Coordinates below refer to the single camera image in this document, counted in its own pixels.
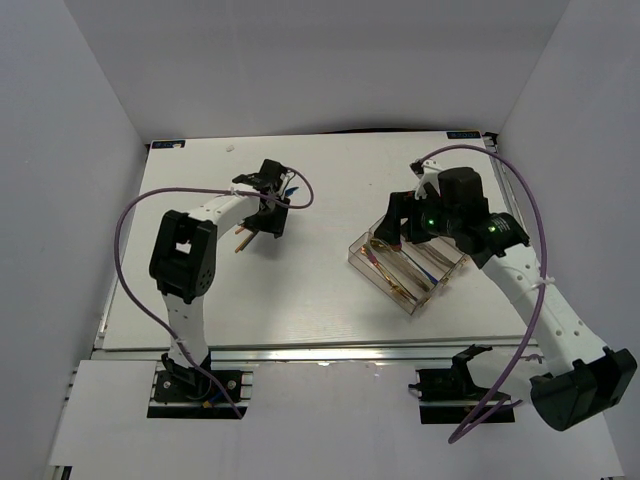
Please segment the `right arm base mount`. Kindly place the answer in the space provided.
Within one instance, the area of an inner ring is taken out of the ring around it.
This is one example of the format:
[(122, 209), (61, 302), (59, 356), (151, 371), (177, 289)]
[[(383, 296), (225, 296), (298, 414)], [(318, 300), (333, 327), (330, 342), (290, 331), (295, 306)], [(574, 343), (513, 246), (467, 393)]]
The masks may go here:
[(418, 399), (422, 425), (458, 425), (488, 392), (455, 378), (450, 369), (421, 369), (408, 391)]

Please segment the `black spoon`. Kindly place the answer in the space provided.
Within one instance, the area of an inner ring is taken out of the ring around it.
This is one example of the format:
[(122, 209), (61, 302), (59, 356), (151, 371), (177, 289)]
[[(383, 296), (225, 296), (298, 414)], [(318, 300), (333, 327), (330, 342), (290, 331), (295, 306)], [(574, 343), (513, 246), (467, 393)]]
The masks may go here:
[(371, 239), (369, 245), (376, 253), (380, 254), (388, 264), (392, 265), (398, 272), (424, 290), (430, 291), (437, 286), (433, 278), (420, 266), (416, 266), (414, 262), (405, 257), (402, 250), (396, 251), (389, 244), (377, 238)]

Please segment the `black knife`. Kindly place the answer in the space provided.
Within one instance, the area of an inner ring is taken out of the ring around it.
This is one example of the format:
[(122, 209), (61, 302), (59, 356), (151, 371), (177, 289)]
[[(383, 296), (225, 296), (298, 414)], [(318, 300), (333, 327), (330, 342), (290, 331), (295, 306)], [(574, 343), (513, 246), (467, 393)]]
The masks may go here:
[(442, 251), (430, 244), (423, 244), (419, 247), (423, 254), (442, 270), (455, 270), (460, 268), (468, 260), (468, 257), (457, 250)]

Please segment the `orange chopstick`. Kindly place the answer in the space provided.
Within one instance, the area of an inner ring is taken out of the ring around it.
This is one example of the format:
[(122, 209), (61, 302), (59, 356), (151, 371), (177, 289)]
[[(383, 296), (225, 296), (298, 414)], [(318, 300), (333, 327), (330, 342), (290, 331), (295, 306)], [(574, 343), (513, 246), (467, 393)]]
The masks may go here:
[(235, 253), (238, 254), (245, 250), (245, 248), (251, 243), (253, 238), (255, 237), (255, 233), (251, 232), (246, 236), (246, 238), (236, 247)]

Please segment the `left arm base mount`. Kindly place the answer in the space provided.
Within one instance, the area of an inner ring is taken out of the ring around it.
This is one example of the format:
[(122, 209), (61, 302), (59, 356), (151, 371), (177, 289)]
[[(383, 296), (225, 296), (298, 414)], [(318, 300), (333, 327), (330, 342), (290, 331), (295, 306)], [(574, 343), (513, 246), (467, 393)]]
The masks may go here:
[[(221, 382), (241, 415), (252, 396), (253, 372), (223, 368), (213, 374)], [(148, 419), (239, 420), (224, 393), (209, 379), (193, 387), (175, 379), (160, 364), (156, 366), (147, 407)]]

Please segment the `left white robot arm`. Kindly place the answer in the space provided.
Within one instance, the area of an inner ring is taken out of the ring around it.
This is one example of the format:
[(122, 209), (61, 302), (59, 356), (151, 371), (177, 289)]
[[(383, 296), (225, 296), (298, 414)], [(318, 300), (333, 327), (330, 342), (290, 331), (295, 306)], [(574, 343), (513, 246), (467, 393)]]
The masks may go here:
[(217, 243), (236, 225), (253, 234), (281, 237), (291, 174), (291, 169), (266, 159), (258, 172), (232, 180), (247, 196), (218, 194), (202, 206), (186, 212), (169, 210), (162, 217), (149, 273), (167, 308), (169, 327), (177, 335), (162, 364), (188, 398), (202, 398), (211, 387), (203, 297), (214, 281)]

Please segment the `iridescent purple spoon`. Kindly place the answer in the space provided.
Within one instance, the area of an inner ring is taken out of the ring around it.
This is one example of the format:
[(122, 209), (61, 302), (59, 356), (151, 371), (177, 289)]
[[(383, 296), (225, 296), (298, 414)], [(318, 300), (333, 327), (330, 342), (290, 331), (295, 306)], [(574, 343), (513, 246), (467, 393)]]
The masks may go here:
[(446, 275), (449, 271), (442, 270), (438, 265), (434, 265), (419, 249), (422, 245), (411, 245), (405, 243), (401, 246), (401, 249), (404, 252), (405, 257), (414, 262), (416, 266), (420, 266), (430, 277), (433, 278), (433, 281), (439, 285), (443, 282)]

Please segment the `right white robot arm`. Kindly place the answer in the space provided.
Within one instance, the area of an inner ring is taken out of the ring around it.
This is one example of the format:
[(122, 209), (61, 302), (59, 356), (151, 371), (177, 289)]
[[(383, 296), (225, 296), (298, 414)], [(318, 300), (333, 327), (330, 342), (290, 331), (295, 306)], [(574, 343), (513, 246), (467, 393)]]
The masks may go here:
[(591, 331), (547, 275), (544, 249), (510, 214), (493, 213), (480, 175), (470, 167), (424, 175), (412, 191), (393, 192), (375, 230), (391, 247), (444, 237), (468, 255), (521, 317), (526, 338), (543, 353), (540, 371), (515, 355), (507, 361), (470, 347), (454, 358), (453, 390), (472, 399), (486, 388), (533, 405), (542, 420), (565, 431), (615, 405), (638, 363)]

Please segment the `gold fork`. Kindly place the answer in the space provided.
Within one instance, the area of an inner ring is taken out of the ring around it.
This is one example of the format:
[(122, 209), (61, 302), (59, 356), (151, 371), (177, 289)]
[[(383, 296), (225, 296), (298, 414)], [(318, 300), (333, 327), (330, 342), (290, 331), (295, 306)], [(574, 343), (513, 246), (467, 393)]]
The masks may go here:
[(389, 285), (392, 291), (399, 294), (401, 297), (405, 299), (410, 298), (410, 293), (401, 284), (399, 284), (397, 279), (380, 264), (377, 257), (367, 247), (362, 247), (361, 253), (367, 258), (367, 260), (373, 265), (373, 267), (382, 275), (382, 277), (384, 278), (384, 280)]

